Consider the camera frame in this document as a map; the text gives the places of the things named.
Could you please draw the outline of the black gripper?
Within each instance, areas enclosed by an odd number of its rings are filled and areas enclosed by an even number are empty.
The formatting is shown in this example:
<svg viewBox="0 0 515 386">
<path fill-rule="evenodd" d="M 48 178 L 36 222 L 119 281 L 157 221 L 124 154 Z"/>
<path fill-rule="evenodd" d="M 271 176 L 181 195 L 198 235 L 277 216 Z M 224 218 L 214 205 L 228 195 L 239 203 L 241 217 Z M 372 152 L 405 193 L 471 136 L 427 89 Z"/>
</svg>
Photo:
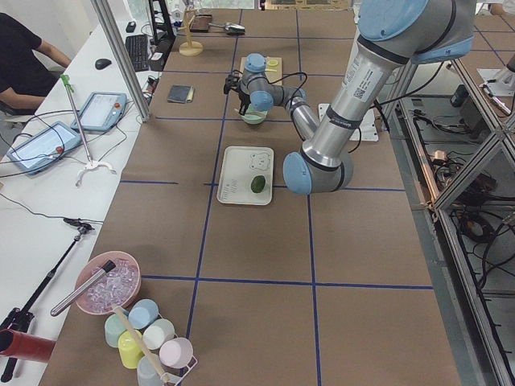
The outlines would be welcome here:
<svg viewBox="0 0 515 386">
<path fill-rule="evenodd" d="M 239 114 L 245 116 L 250 106 L 249 94 L 241 89 L 241 76 L 243 75 L 240 71 L 231 71 L 225 78 L 224 83 L 224 94 L 229 95 L 230 91 L 234 91 L 238 94 L 241 102 L 239 108 Z"/>
</svg>

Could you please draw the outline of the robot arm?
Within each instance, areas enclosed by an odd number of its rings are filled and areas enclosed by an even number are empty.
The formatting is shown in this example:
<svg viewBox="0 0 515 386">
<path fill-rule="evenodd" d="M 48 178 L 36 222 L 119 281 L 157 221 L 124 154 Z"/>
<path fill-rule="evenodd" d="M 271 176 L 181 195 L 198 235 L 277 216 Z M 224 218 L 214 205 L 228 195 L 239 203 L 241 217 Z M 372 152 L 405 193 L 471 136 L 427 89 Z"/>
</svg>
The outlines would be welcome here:
<svg viewBox="0 0 515 386">
<path fill-rule="evenodd" d="M 271 83 L 266 77 L 266 58 L 259 53 L 247 56 L 243 72 L 234 70 L 225 78 L 223 91 L 225 95 L 230 91 L 238 94 L 241 116 L 246 115 L 250 106 L 259 113 L 268 112 L 274 106 L 283 107 L 303 141 L 312 138 L 318 128 L 319 119 L 306 102 L 301 86 Z"/>
<path fill-rule="evenodd" d="M 344 146 L 394 69 L 466 55 L 472 48 L 473 1 L 364 1 L 357 54 L 321 121 L 309 125 L 300 151 L 285 157 L 288 189 L 309 195 L 337 191 L 352 177 Z"/>
</svg>

